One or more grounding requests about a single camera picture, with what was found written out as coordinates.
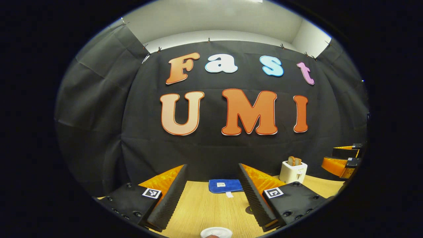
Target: screw hole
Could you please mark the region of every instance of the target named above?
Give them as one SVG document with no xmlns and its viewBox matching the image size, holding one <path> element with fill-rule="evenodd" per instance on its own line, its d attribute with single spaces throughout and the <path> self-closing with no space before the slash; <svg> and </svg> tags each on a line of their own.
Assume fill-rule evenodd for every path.
<svg viewBox="0 0 423 238">
<path fill-rule="evenodd" d="M 141 212 L 134 212 L 134 216 L 141 217 L 143 214 Z"/>
</svg>

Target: orange letter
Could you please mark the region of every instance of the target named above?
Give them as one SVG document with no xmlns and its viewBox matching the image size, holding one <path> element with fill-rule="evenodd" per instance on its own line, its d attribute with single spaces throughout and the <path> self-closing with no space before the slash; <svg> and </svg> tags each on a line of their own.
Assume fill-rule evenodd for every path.
<svg viewBox="0 0 423 238">
<path fill-rule="evenodd" d="M 260 123 L 255 130 L 259 135 L 273 135 L 277 133 L 275 125 L 275 100 L 276 93 L 261 91 L 252 107 L 245 93 L 241 89 L 226 89 L 222 95 L 228 101 L 228 117 L 226 126 L 222 128 L 222 134 L 226 136 L 237 136 L 242 130 L 238 126 L 238 117 L 248 134 L 254 129 L 260 117 Z"/>
<path fill-rule="evenodd" d="M 297 123 L 294 126 L 294 131 L 297 133 L 306 132 L 308 129 L 306 117 L 308 99 L 297 95 L 294 96 L 294 101 L 297 105 Z"/>
<path fill-rule="evenodd" d="M 178 58 L 171 59 L 169 61 L 170 76 L 166 80 L 166 84 L 177 83 L 187 79 L 188 75 L 184 74 L 184 69 L 186 69 L 187 71 L 191 71 L 192 67 L 194 66 L 194 62 L 192 61 L 192 59 L 197 60 L 199 58 L 199 53 L 191 53 L 189 55 L 184 55 Z"/>
<path fill-rule="evenodd" d="M 162 102 L 162 126 L 173 135 L 186 136 L 193 133 L 200 120 L 200 100 L 204 97 L 203 92 L 195 91 L 185 94 L 188 99 L 188 120 L 181 125 L 175 122 L 176 101 L 179 100 L 178 94 L 165 94 L 160 97 Z"/>
</svg>

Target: blue towel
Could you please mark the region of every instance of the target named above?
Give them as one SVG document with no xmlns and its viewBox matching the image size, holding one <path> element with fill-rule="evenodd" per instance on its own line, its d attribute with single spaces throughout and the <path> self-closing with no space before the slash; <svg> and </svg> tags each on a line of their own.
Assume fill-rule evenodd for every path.
<svg viewBox="0 0 423 238">
<path fill-rule="evenodd" d="M 242 191 L 242 186 L 238 179 L 212 179 L 209 180 L 209 190 L 214 194 L 237 192 Z"/>
</svg>

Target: ceiling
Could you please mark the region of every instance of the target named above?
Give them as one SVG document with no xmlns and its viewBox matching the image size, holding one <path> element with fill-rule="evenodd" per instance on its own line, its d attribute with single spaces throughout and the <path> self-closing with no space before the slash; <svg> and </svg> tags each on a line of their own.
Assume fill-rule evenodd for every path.
<svg viewBox="0 0 423 238">
<path fill-rule="evenodd" d="M 142 42 L 199 30 L 236 30 L 292 43 L 302 17 L 263 0 L 157 0 L 123 16 Z"/>
</svg>

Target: table surface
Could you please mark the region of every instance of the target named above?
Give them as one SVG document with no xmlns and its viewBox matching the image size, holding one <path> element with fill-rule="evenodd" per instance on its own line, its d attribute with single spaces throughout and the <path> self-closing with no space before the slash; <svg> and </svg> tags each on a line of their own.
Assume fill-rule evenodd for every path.
<svg viewBox="0 0 423 238">
<path fill-rule="evenodd" d="M 306 175 L 303 185 L 328 198 L 336 195 L 343 181 Z M 249 204 L 243 191 L 232 195 L 229 198 L 225 193 L 211 193 L 208 182 L 187 181 L 167 228 L 162 232 L 152 231 L 170 238 L 199 238 L 200 232 L 209 227 L 228 228 L 232 238 L 254 238 L 274 231 L 263 232 L 254 215 L 246 212 Z"/>
</svg>

